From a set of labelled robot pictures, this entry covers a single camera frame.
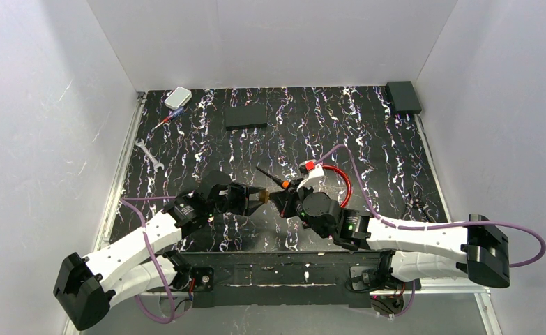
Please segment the brass padlock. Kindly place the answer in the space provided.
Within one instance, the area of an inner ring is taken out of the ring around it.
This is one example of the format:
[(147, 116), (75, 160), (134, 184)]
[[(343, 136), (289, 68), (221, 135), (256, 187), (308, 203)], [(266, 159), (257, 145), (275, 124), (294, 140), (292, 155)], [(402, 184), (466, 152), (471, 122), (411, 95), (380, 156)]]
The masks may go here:
[(267, 190), (262, 190), (258, 192), (258, 201), (260, 201), (262, 204), (266, 204), (269, 202), (270, 193)]

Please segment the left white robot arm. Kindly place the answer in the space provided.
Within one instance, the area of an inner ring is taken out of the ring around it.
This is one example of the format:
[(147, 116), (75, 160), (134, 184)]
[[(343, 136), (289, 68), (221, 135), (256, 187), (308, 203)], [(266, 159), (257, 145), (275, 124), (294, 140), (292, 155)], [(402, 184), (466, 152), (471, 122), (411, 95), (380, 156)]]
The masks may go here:
[(91, 328), (118, 303), (154, 288), (165, 289), (171, 307), (177, 290), (191, 299), (202, 274), (166, 248), (219, 215), (252, 215), (268, 202), (268, 191), (211, 171), (195, 189), (165, 199), (168, 203), (149, 221), (113, 244), (64, 258), (53, 295), (77, 330)]

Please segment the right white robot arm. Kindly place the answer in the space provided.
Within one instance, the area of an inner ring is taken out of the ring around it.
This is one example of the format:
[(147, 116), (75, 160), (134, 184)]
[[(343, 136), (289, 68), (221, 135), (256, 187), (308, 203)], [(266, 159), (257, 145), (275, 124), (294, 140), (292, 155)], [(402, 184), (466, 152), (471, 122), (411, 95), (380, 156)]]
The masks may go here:
[(406, 220), (386, 224), (368, 211), (343, 208), (312, 188), (277, 191), (269, 198), (281, 217), (297, 217), (341, 248), (381, 251), (377, 277), (401, 282), (460, 277), (489, 288), (510, 286), (508, 237), (486, 222), (453, 228)]

